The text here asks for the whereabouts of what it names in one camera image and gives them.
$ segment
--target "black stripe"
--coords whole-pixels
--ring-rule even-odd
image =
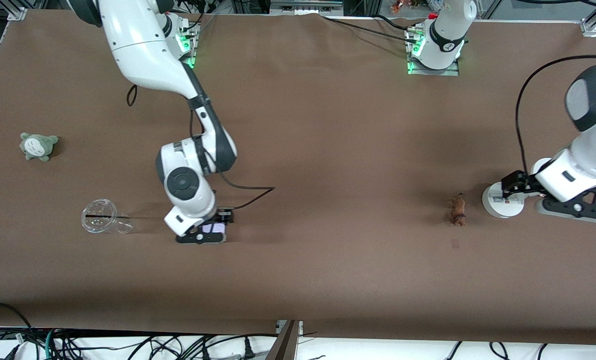
[[[294,332],[294,323],[295,320],[289,321],[289,324],[285,324],[284,326],[289,326],[289,330],[285,333],[284,337],[282,338],[282,342],[280,343],[280,347],[278,348],[278,352],[275,354],[275,360],[283,360],[285,357],[285,352],[287,351],[287,347],[289,346],[289,341],[292,339],[292,333]]]
[[[167,23],[165,23],[165,27],[162,28],[162,32],[165,34],[166,38],[172,33],[173,24],[172,19],[170,19],[169,16],[165,15],[165,19],[167,19]]]
[[[438,48],[440,48],[440,51],[442,51],[443,53],[451,53],[456,47],[458,47],[458,45],[460,45],[460,43],[463,42],[463,39],[465,38],[465,35],[462,35],[462,37],[459,39],[448,39],[442,37],[436,31],[436,21],[433,21],[431,23],[431,26],[429,26],[429,35],[431,35],[431,40],[433,40],[434,43],[438,44]],[[453,44],[453,46],[451,46],[451,48],[447,50],[445,48],[447,44]]]

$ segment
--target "plastic cup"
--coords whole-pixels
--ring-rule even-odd
[[[128,234],[134,228],[134,219],[118,212],[111,200],[99,198],[85,207],[80,217],[82,227],[90,233]]]

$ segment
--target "power cable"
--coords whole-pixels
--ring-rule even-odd
[[[379,18],[379,19],[382,19],[382,20],[384,20],[385,22],[387,22],[387,24],[391,25],[392,27],[394,27],[394,28],[396,28],[396,29],[398,29],[398,30],[404,30],[404,31],[407,31],[407,27],[406,27],[406,26],[400,26],[400,25],[398,25],[397,23],[395,23],[395,22],[391,21],[389,18],[387,18],[387,17],[383,16],[382,14],[379,14],[379,13],[377,13],[377,14],[372,14],[372,16],[371,16],[371,17],[372,17],[372,18]]]
[[[454,358],[454,355],[456,355],[456,351],[458,351],[458,348],[460,347],[460,345],[462,344],[462,341],[458,341],[456,342],[456,344],[453,346],[453,350],[451,350],[451,353],[449,354],[449,356],[446,358],[446,360],[452,360]]]
[[[499,344],[500,347],[502,348],[502,351],[504,353],[501,354],[498,351],[496,351],[496,349],[494,349],[494,344]],[[491,350],[492,353],[494,353],[494,355],[496,355],[497,357],[499,357],[502,360],[509,360],[509,354],[507,353],[507,348],[505,347],[505,344],[503,344],[502,342],[490,342],[489,343],[489,350]]]
[[[333,23],[339,23],[340,25],[346,25],[348,27],[352,27],[352,28],[364,30],[365,32],[370,32],[370,33],[382,35],[384,37],[388,37],[388,38],[392,38],[392,39],[397,39],[399,41],[404,41],[405,43],[412,43],[412,44],[415,44],[416,43],[416,40],[414,40],[414,39],[401,38],[400,36],[396,36],[396,35],[392,35],[392,34],[387,34],[385,32],[380,32],[380,31],[376,31],[376,30],[373,30],[373,29],[368,29],[366,27],[354,25],[353,23],[348,23],[348,22],[340,21],[340,20],[337,20],[335,18],[328,18],[326,16],[323,16],[323,18],[324,19],[327,19],[327,20],[329,20],[329,21],[331,21]]]
[[[20,320],[22,320],[24,325],[26,325],[26,328],[28,328],[28,330],[29,330],[30,337],[33,339],[33,342],[35,344],[35,358],[36,358],[36,360],[40,360],[40,351],[38,349],[39,341],[34,333],[34,328],[31,326],[31,323],[29,323],[29,320],[17,308],[15,308],[11,305],[8,305],[8,303],[0,302],[0,308],[5,308],[7,310],[10,310],[10,312],[13,312],[14,314],[16,314],[17,317],[19,317]]]
[[[211,344],[207,344],[206,346],[203,346],[203,348],[205,350],[207,350],[213,346],[222,344],[224,342],[228,342],[230,340],[241,339],[241,338],[252,338],[252,337],[275,337],[276,338],[276,337],[278,337],[278,335],[275,333],[247,333],[245,335],[236,335],[236,336],[232,336],[232,337],[227,337],[226,339],[218,340],[216,342],[212,342]],[[202,353],[202,351],[203,351],[203,349],[197,350],[189,358],[191,358],[191,359],[195,358],[196,356],[200,355],[200,353]]]
[[[538,357],[536,357],[536,360],[541,360],[543,357],[543,351],[545,350],[545,348],[547,347],[547,345],[549,344],[541,344],[540,349],[538,349]]]
[[[191,116],[189,118],[189,136],[192,138],[194,137],[193,123],[194,123],[194,112],[191,111]],[[248,205],[251,205],[252,203],[256,202],[257,200],[259,200],[260,198],[265,196],[266,194],[269,194],[276,189],[275,186],[244,186],[244,185],[238,185],[238,184],[231,182],[231,180],[229,180],[229,178],[227,178],[227,176],[225,176],[223,170],[220,168],[220,166],[218,166],[218,164],[216,163],[216,160],[211,156],[209,151],[207,151],[207,149],[204,146],[202,147],[202,150],[204,151],[204,154],[207,155],[207,157],[211,160],[211,162],[213,163],[213,166],[215,166],[216,170],[218,170],[218,175],[220,175],[223,182],[225,182],[230,187],[235,188],[235,189],[241,189],[244,191],[264,191],[263,193],[259,194],[258,196],[251,199],[250,201],[243,203],[243,205],[232,207],[232,210],[239,210],[244,207],[247,207]]]

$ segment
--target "table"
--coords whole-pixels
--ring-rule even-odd
[[[596,54],[596,39],[517,22],[476,22],[468,37],[460,76],[417,76],[398,40],[315,14],[218,16],[196,71],[238,147],[227,176],[277,189],[236,213],[226,243],[184,246],[162,221],[154,158],[188,134],[185,101],[141,88],[127,107],[100,29],[29,11],[0,47],[0,301],[53,328],[249,333],[293,318],[323,337],[596,344],[596,224],[531,205],[496,219],[480,201],[520,168],[522,82]],[[528,87],[529,162],[576,136],[564,92],[592,64]],[[24,160],[21,132],[59,136],[54,157]],[[221,206],[256,195],[209,182]],[[462,228],[444,219],[460,192]],[[98,198],[136,233],[83,230]]]

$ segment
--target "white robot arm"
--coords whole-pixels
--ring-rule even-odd
[[[476,18],[474,0],[444,0],[438,17],[427,19],[416,27],[423,28],[423,37],[413,47],[412,55],[429,69],[449,68],[460,57],[465,34]]]
[[[596,65],[574,80],[565,95],[565,107],[580,135],[554,158],[541,159],[531,174],[515,171],[488,187],[482,201],[495,217],[520,213],[528,196],[541,214],[596,223]],[[591,202],[584,197],[593,194]]]
[[[237,157],[200,81],[180,61],[191,50],[189,21],[167,13],[173,0],[69,0],[69,6],[82,20],[104,29],[127,80],[184,96],[202,123],[202,134],[164,145],[156,157],[158,177],[174,205],[165,222],[183,237],[216,213],[216,197],[205,176],[228,171]]]

